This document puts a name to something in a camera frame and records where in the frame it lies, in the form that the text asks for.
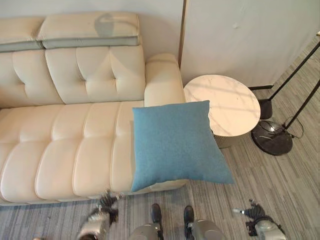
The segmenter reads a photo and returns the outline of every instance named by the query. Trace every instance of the cream leather sofa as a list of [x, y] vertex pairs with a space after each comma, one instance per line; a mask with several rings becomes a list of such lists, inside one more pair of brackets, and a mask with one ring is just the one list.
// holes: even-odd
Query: cream leather sofa
[[133, 13], [5, 18], [0, 33], [0, 205], [130, 194], [132, 108], [185, 101], [175, 57], [145, 62]]

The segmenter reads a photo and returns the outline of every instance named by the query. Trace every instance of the sofa headrest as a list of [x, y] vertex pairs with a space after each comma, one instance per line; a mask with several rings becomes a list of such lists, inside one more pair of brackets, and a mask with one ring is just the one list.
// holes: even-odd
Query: sofa headrest
[[44, 17], [0, 18], [0, 52], [42, 49], [36, 41]]
[[141, 44], [138, 15], [94, 11], [0, 18], [0, 52]]

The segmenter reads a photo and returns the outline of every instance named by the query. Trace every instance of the lamp base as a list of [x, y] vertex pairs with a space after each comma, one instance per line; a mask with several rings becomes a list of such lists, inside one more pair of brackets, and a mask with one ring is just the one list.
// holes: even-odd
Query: lamp base
[[273, 156], [287, 154], [293, 146], [291, 135], [274, 121], [260, 121], [251, 131], [251, 137], [262, 151]]
[[272, 117], [272, 103], [269, 99], [259, 99], [260, 119], [269, 119]]

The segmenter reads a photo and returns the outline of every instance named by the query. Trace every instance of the wall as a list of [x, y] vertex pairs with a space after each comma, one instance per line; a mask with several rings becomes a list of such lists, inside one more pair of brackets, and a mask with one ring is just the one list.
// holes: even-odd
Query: wall
[[189, 0], [184, 84], [220, 74], [273, 85], [319, 30], [319, 0]]
[[0, 0], [0, 18], [49, 14], [128, 11], [139, 14], [144, 55], [178, 56], [183, 0]]

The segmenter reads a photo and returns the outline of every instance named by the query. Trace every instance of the marble tabletop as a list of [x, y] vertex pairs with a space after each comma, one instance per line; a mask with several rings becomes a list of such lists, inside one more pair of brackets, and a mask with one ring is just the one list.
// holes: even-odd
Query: marble tabletop
[[251, 131], [260, 118], [256, 96], [241, 82], [221, 75], [199, 76], [184, 87], [187, 102], [210, 100], [214, 135], [235, 137]]

